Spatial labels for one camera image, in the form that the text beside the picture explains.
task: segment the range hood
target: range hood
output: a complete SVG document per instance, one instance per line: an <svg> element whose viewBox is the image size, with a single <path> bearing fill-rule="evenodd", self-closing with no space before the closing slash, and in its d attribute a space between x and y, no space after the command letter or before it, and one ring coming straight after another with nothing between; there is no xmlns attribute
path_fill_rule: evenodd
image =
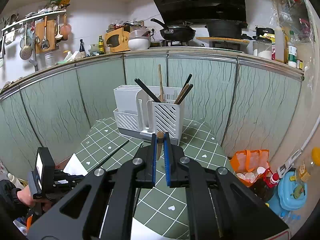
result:
<svg viewBox="0 0 320 240"><path fill-rule="evenodd" d="M212 19L246 22L244 0L154 0L167 25L189 21L205 24Z"/></svg>

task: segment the wavy line pattern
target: wavy line pattern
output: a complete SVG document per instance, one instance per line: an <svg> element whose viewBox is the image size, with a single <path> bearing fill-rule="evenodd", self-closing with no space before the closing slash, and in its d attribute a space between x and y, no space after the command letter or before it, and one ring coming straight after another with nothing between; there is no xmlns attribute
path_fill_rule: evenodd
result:
<svg viewBox="0 0 320 240"><path fill-rule="evenodd" d="M167 63L165 57L125 58L125 73L128 85L136 85L134 79L140 78L147 86L159 86L158 65L161 64L162 84L167 84Z"/></svg>
<svg viewBox="0 0 320 240"><path fill-rule="evenodd" d="M227 125L235 71L231 62L168 58L169 86L182 87L192 74L194 88L185 98L185 118L209 123L219 142Z"/></svg>
<svg viewBox="0 0 320 240"><path fill-rule="evenodd" d="M83 66L77 72L91 125L96 120L113 116L116 109L113 90L124 85L122 59Z"/></svg>
<svg viewBox="0 0 320 240"><path fill-rule="evenodd" d="M294 114L300 81L240 65L235 103L223 149L229 156L244 149L269 149L272 157Z"/></svg>
<svg viewBox="0 0 320 240"><path fill-rule="evenodd" d="M54 161L58 163L71 156L90 129L76 70L43 79L21 93L33 127Z"/></svg>
<svg viewBox="0 0 320 240"><path fill-rule="evenodd" d="M0 101L0 159L15 176L27 179L40 144L33 133L19 92Z"/></svg>

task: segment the white utensil holder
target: white utensil holder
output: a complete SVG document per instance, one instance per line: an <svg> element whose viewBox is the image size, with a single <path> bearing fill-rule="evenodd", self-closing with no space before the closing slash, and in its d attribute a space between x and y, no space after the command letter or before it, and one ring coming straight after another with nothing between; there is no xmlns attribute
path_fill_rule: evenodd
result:
<svg viewBox="0 0 320 240"><path fill-rule="evenodd" d="M182 88L163 87L165 103L156 103L139 86L123 85L116 89L117 109L114 110L119 131L123 135L151 141L153 133L168 132L171 143L178 145L182 135L184 101L175 105L174 101ZM159 98L160 87L148 86Z"/></svg>

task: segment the hand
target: hand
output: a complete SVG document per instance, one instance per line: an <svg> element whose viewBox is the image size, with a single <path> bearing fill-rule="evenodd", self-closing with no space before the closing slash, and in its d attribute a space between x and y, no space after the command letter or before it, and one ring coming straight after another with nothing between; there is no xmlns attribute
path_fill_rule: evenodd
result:
<svg viewBox="0 0 320 240"><path fill-rule="evenodd" d="M42 209L45 212L48 211L52 206L52 202L47 198L33 199L30 193L29 185L27 185L23 190L18 191L17 197L23 204L28 207L34 207L36 202L44 203Z"/></svg>

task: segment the pot handle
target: pot handle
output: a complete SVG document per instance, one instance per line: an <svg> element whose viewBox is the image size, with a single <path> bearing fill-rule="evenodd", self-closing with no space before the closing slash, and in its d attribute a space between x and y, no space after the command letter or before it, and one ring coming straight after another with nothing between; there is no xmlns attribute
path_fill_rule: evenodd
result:
<svg viewBox="0 0 320 240"><path fill-rule="evenodd" d="M157 19L152 18L152 19L150 19L150 21L155 22L155 23L158 23L158 24L160 24L164 29L169 30L169 27L168 27L167 25L165 25L164 23L160 22L160 21L157 20Z"/></svg>

